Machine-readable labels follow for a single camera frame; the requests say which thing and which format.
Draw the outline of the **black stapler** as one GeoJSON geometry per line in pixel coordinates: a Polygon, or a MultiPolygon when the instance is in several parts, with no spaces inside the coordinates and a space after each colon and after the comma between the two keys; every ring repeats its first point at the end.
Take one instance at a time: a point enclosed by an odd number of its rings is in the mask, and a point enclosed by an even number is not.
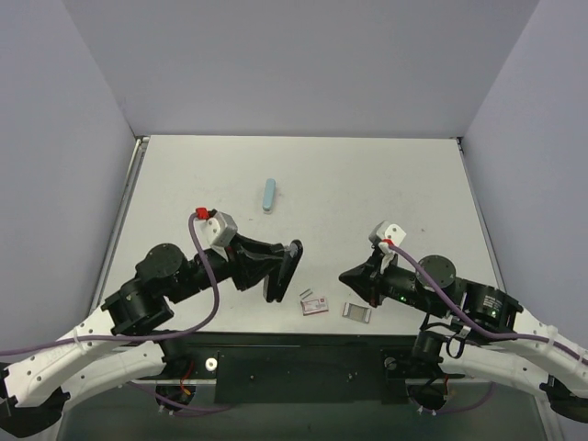
{"type": "Polygon", "coordinates": [[[292,241],[284,248],[279,265],[264,279],[263,294],[267,303],[281,302],[303,256],[303,244],[292,241]]]}

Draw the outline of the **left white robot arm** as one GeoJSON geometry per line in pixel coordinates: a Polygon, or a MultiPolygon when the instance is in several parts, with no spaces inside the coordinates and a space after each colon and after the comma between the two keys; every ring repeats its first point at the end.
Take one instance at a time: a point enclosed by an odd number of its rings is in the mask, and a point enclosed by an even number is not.
{"type": "Polygon", "coordinates": [[[221,253],[198,249],[188,259],[162,243],[136,265],[134,277],[59,340],[24,348],[25,359],[1,366],[1,428],[17,438],[57,423],[65,410],[93,395],[142,377],[187,372],[179,341],[208,325],[220,308],[219,284],[240,291],[263,283],[266,301],[282,301],[302,257],[298,240],[262,243],[234,234],[221,253]],[[200,323],[162,331],[172,304],[211,289],[213,306],[200,323]]]}

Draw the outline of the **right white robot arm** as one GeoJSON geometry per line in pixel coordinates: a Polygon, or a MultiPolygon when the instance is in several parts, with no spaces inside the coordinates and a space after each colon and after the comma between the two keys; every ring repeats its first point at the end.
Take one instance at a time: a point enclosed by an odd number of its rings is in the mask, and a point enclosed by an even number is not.
{"type": "Polygon", "coordinates": [[[509,385],[586,423],[586,348],[506,292],[459,277],[448,258],[432,254],[415,261],[398,248],[377,250],[339,280],[372,307],[396,300],[424,312],[410,354],[416,373],[430,376],[441,368],[509,385]]]}

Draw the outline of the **light blue stapler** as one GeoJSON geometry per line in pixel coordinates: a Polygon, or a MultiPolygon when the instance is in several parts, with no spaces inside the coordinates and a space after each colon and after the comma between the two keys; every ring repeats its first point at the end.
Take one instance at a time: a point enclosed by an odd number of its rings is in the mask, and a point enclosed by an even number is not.
{"type": "Polygon", "coordinates": [[[274,208],[277,191],[277,182],[274,178],[268,178],[265,183],[262,197],[262,211],[270,213],[274,208]]]}

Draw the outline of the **staple strips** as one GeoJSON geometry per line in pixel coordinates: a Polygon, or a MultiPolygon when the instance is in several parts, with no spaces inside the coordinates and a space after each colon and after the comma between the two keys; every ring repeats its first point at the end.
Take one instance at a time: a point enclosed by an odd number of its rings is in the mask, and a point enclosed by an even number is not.
{"type": "Polygon", "coordinates": [[[306,299],[306,298],[308,298],[312,294],[313,294],[313,291],[308,288],[308,289],[306,289],[306,290],[304,290],[303,292],[300,293],[300,298],[301,299],[306,299]]]}

